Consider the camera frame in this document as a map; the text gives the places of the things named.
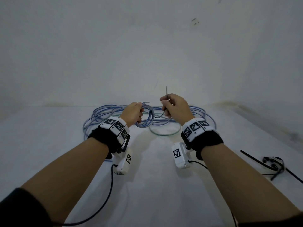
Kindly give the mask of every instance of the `person's left hand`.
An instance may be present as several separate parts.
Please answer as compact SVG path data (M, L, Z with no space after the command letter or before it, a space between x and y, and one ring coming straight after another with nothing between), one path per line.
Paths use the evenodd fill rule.
M120 118L126 122L126 125L130 127L134 125L136 122L141 122L141 117L143 115L144 108L142 108L142 103L131 103L128 105L120 115Z

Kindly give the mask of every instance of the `wrist strap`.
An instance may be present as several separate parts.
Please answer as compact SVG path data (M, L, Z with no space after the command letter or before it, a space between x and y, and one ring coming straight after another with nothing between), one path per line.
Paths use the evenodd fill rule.
M129 134L126 122L121 118L109 117L106 121L98 125L88 138L94 138L108 146L109 153L115 153L121 148Z
M224 143L219 134L204 118L193 118L182 126L181 137L187 149L196 151L196 157L203 160L201 150L206 146Z

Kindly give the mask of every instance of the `person's right arm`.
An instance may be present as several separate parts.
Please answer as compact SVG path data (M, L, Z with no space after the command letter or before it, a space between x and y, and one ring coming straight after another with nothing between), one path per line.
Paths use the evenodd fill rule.
M182 97L160 98L165 115L184 125L192 118ZM224 144L207 146L201 156L218 189L239 223L281 221L300 214L276 187Z

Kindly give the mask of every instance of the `person's right hand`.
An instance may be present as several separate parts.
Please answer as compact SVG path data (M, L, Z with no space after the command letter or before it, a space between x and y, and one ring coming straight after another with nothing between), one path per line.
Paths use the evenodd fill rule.
M165 110L165 116L171 118L173 117L181 126L184 123L194 118L188 103L184 98L176 94L168 94L167 96L162 96L160 98L162 106L162 111Z

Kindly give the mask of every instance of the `person's left arm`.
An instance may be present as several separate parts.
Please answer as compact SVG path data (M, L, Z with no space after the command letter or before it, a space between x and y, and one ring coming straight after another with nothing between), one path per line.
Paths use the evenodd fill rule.
M131 103L122 112L128 127L141 122L142 103ZM64 222L108 155L107 145L89 138L60 156L21 188L32 194L55 222Z

